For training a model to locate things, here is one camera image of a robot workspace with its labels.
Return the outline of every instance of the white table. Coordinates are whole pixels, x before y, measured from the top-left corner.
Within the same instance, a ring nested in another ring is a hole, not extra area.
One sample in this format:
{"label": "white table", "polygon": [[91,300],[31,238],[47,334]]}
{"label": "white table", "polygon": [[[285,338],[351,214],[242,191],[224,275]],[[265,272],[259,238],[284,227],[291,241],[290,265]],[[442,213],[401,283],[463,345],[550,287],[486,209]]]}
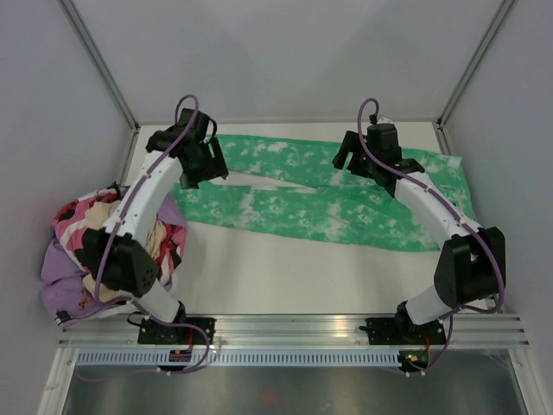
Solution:
{"label": "white table", "polygon": [[[397,123],[400,144],[440,152],[430,122]],[[163,125],[141,128],[127,183],[145,145]],[[354,123],[229,124],[221,134],[341,142]],[[275,183],[231,173],[229,184]],[[190,223],[175,296],[189,313],[387,313],[432,284],[439,252],[393,252],[369,246],[291,239]]]}

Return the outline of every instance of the beige cloth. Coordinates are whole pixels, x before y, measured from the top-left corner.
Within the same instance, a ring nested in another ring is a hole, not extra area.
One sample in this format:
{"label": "beige cloth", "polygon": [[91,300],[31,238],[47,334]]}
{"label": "beige cloth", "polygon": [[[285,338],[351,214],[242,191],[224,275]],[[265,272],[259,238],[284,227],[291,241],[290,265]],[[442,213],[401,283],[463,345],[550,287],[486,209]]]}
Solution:
{"label": "beige cloth", "polygon": [[[113,203],[96,202],[94,206],[88,209],[85,213],[86,227],[90,229],[98,230],[104,222],[115,212],[121,201],[114,201]],[[155,220],[151,229],[148,231],[146,237],[146,246],[144,249],[153,259],[157,259],[160,255],[160,247],[163,240],[167,237],[167,231],[165,226],[159,220]],[[96,280],[92,277],[92,274],[87,274],[83,278],[83,285],[94,297],[94,288],[96,286]],[[118,291],[108,289],[105,285],[100,285],[100,301],[105,303],[113,298],[119,297]]]}

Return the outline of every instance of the gray wall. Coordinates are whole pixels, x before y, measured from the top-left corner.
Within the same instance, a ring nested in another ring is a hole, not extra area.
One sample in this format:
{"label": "gray wall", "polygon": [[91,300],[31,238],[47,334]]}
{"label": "gray wall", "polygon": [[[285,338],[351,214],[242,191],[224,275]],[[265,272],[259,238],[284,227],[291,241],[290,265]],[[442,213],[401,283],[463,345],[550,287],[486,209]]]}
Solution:
{"label": "gray wall", "polygon": [[519,2],[447,128],[480,221],[507,240],[508,305],[553,392],[553,2]]}
{"label": "gray wall", "polygon": [[116,179],[130,132],[55,0],[0,2],[0,412],[36,413],[60,330],[39,272],[56,211]]}
{"label": "gray wall", "polygon": [[437,118],[500,0],[75,0],[139,122]]}

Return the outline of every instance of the folded green fabric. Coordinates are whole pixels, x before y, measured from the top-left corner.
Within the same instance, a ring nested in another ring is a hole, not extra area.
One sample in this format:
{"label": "folded green fabric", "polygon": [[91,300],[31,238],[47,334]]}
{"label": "folded green fabric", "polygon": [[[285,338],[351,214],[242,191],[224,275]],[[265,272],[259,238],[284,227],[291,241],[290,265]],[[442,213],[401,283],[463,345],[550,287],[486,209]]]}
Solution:
{"label": "folded green fabric", "polygon": [[[172,194],[188,220],[291,238],[376,246],[396,251],[438,249],[409,209],[374,181],[337,170],[340,144],[257,136],[221,135],[229,170],[305,186],[221,186]],[[461,158],[404,149],[468,217],[473,207]]]}

